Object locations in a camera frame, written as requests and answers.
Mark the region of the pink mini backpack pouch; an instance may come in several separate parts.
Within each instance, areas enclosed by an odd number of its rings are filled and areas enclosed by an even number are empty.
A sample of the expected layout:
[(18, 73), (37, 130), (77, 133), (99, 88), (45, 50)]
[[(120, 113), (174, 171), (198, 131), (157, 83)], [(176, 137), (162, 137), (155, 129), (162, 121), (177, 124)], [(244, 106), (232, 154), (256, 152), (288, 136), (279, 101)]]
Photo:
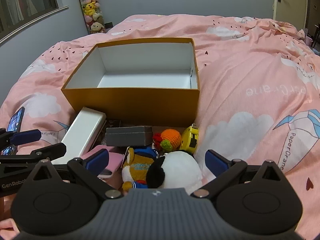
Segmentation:
[(109, 153), (109, 162), (105, 169), (99, 174), (99, 178), (109, 179), (114, 173), (120, 168), (121, 163), (123, 161), (123, 155), (120, 153), (120, 149), (114, 146), (106, 146), (106, 145), (98, 145), (95, 146), (92, 150), (87, 153), (83, 153), (80, 155), (82, 159), (87, 159), (95, 152), (99, 150), (107, 150)]

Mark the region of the brown plush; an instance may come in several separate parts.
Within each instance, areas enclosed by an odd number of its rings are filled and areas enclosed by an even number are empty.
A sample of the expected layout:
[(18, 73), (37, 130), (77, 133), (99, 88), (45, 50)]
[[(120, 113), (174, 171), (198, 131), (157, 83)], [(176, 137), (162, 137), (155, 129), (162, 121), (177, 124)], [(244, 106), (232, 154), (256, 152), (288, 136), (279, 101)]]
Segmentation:
[(146, 174), (157, 157), (157, 151), (150, 146), (127, 148), (121, 165), (122, 189), (124, 192), (128, 192), (130, 189), (148, 188)]

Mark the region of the orange crochet toy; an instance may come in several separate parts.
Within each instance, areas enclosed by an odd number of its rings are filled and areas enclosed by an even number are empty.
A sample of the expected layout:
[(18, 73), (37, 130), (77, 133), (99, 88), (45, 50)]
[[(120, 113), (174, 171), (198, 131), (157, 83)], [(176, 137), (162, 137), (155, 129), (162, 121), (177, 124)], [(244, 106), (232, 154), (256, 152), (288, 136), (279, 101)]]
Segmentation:
[(158, 151), (172, 152), (177, 150), (182, 142), (181, 134), (175, 129), (165, 129), (153, 135), (153, 146)]

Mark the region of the white rectangular box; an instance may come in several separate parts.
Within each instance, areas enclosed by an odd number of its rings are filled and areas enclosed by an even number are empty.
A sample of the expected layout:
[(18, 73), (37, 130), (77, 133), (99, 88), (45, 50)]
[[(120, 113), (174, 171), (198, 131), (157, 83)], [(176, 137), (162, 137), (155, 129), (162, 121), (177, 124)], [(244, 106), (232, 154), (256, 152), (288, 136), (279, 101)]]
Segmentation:
[(105, 121), (105, 113), (83, 107), (61, 141), (66, 146), (65, 155), (55, 159), (52, 163), (55, 165), (67, 164), (69, 160), (87, 153)]

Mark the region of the pink printed duvet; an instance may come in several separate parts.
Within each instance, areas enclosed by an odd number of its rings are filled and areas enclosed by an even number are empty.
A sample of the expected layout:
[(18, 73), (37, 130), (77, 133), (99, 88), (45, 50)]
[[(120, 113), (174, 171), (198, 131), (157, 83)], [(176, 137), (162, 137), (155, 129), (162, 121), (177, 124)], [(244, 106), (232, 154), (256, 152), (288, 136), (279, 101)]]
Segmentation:
[(28, 154), (59, 142), (75, 115), (61, 87), (101, 42), (188, 37), (195, 43), (200, 78), (196, 160), (203, 182), (214, 176), (206, 150), (249, 164), (274, 160), (303, 203), (297, 232), (319, 234), (319, 56), (304, 32), (272, 19), (193, 15), (133, 15), (108, 33), (58, 42), (30, 64), (1, 106), (1, 126), (25, 108), (22, 129), (44, 139), (21, 146)]

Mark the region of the orange cardboard storage box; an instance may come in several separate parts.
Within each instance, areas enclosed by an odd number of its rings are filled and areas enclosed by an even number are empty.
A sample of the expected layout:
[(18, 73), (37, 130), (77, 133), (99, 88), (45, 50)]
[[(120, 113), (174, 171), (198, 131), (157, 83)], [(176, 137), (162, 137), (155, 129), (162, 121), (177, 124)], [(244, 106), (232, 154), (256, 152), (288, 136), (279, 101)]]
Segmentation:
[(129, 125), (187, 127), (200, 96), (191, 38), (97, 43), (61, 88), (75, 111), (87, 107)]

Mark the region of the smartphone with lit screen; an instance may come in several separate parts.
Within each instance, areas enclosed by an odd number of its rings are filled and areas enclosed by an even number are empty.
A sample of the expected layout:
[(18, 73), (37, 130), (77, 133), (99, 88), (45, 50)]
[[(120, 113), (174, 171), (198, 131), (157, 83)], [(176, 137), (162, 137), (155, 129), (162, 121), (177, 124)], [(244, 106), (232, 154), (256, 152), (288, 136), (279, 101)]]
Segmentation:
[[(19, 132), (21, 130), (21, 123), (23, 120), (25, 108), (22, 106), (11, 118), (7, 126), (8, 132)], [(17, 146), (10, 145), (2, 151), (3, 155), (15, 155), (17, 153)]]

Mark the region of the yellow tape measure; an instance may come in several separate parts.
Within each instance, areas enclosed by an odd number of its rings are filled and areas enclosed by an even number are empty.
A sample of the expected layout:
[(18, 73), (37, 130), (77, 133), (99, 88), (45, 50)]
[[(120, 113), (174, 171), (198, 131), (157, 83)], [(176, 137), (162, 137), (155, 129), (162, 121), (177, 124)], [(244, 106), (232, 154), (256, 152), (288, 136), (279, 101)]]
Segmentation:
[(181, 135), (180, 150), (194, 154), (199, 140), (199, 129), (195, 124), (192, 124), (184, 130)]

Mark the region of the dark framed window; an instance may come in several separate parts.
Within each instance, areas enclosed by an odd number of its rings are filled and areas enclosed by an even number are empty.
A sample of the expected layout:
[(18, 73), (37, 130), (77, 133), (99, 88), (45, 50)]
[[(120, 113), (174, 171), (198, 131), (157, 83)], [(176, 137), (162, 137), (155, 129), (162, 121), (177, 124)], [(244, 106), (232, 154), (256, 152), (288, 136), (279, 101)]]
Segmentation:
[(1, 43), (68, 8), (58, 0), (1, 0)]

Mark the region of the black and white plush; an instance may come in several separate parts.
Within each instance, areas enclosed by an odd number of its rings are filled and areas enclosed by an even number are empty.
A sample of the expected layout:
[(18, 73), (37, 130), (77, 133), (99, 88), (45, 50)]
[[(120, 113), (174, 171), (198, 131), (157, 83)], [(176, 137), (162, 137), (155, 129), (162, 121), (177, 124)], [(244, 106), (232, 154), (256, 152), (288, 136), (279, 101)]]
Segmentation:
[(184, 188), (192, 194), (202, 186), (202, 172), (197, 161), (187, 152), (175, 151), (156, 159), (146, 174), (150, 189)]

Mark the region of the dark grey gift box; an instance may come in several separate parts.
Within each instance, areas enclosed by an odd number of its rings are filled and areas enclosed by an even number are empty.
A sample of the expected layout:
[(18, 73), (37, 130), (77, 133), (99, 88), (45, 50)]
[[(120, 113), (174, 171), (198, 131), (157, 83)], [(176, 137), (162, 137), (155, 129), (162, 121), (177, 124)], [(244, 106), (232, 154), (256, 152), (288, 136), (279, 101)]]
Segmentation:
[(105, 141), (107, 146), (148, 146), (153, 143), (152, 127), (130, 126), (107, 128)]

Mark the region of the hanging plush toy organizer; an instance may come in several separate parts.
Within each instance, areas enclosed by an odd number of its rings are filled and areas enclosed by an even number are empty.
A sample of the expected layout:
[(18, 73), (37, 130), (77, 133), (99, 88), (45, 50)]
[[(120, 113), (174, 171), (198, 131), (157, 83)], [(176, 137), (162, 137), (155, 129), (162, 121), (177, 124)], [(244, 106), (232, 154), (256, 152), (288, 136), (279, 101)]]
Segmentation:
[(99, 0), (79, 0), (89, 34), (106, 33)]

